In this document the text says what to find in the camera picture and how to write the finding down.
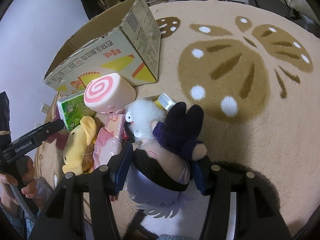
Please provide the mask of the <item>yellow plush toy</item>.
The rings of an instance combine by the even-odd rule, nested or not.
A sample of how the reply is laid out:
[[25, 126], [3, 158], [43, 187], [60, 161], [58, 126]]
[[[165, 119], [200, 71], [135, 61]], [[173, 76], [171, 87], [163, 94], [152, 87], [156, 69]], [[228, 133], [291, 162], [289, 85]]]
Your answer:
[[65, 149], [63, 150], [62, 171], [64, 174], [73, 172], [81, 175], [93, 170], [95, 137], [97, 135], [97, 124], [91, 116], [84, 116], [80, 124], [70, 131]]

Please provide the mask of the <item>pink packaged soft item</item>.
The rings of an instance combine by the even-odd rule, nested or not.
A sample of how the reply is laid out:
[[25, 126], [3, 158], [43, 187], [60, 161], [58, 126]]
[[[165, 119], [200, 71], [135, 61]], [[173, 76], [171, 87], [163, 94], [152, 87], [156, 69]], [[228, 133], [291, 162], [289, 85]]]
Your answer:
[[123, 140], [124, 114], [109, 115], [105, 125], [99, 130], [94, 146], [94, 169], [107, 165], [114, 155], [121, 151]]

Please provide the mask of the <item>purple haired plush doll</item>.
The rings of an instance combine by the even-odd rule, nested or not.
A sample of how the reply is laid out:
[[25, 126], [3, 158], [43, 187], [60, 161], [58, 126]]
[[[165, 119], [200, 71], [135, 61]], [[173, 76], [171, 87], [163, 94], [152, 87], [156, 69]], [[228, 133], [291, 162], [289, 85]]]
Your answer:
[[187, 108], [185, 102], [178, 102], [164, 112], [164, 120], [153, 129], [153, 140], [134, 141], [127, 175], [130, 198], [154, 218], [172, 218], [185, 209], [191, 200], [184, 194], [190, 181], [189, 163], [207, 154], [199, 140], [204, 120], [199, 105]]

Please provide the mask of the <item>pink swirl roll plush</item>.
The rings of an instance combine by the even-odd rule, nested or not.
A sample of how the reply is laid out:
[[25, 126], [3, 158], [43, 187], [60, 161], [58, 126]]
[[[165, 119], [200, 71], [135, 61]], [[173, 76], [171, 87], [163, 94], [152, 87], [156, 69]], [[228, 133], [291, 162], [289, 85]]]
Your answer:
[[84, 103], [101, 114], [121, 114], [136, 99], [135, 89], [118, 73], [92, 80], [85, 89]]

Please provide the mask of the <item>wall socket upper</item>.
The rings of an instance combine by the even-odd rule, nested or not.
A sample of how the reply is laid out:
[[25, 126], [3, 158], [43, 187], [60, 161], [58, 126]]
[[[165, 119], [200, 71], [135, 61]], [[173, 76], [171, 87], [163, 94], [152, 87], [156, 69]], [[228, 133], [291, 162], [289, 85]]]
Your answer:
[[43, 103], [43, 105], [41, 107], [41, 112], [44, 113], [44, 114], [48, 114], [49, 109], [50, 109], [50, 106], [48, 104], [46, 104], [46, 103]]

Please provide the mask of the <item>green tissue pack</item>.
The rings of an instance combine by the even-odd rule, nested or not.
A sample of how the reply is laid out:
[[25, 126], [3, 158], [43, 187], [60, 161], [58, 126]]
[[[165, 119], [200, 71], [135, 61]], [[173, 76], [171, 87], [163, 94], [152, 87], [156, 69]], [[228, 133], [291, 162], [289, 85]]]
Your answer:
[[85, 105], [84, 90], [58, 100], [57, 109], [68, 131], [78, 126], [83, 116], [95, 115], [95, 111]]

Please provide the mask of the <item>white fluffy plush toy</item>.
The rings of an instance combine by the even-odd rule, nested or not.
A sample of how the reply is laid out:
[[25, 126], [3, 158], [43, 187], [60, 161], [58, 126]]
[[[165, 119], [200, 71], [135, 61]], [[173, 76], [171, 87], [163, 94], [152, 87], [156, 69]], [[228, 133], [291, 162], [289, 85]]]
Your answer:
[[125, 121], [129, 124], [136, 142], [153, 140], [153, 129], [164, 117], [164, 110], [151, 100], [138, 99], [126, 107]]

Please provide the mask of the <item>cardboard box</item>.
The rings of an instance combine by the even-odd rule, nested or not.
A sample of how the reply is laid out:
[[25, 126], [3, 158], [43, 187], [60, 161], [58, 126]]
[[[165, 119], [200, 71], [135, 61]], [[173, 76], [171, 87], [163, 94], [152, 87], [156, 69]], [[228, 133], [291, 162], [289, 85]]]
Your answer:
[[133, 87], [158, 80], [161, 33], [145, 0], [125, 0], [95, 16], [57, 52], [44, 83], [64, 95], [118, 73]]

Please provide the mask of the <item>beige patterned carpet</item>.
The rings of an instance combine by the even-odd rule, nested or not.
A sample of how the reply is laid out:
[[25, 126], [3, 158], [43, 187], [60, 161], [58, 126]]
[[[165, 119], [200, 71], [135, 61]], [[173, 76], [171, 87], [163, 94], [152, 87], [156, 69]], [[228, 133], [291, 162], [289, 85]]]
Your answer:
[[136, 96], [201, 106], [212, 163], [259, 176], [292, 239], [319, 230], [319, 38], [240, 3], [149, 8], [161, 33], [158, 80]]

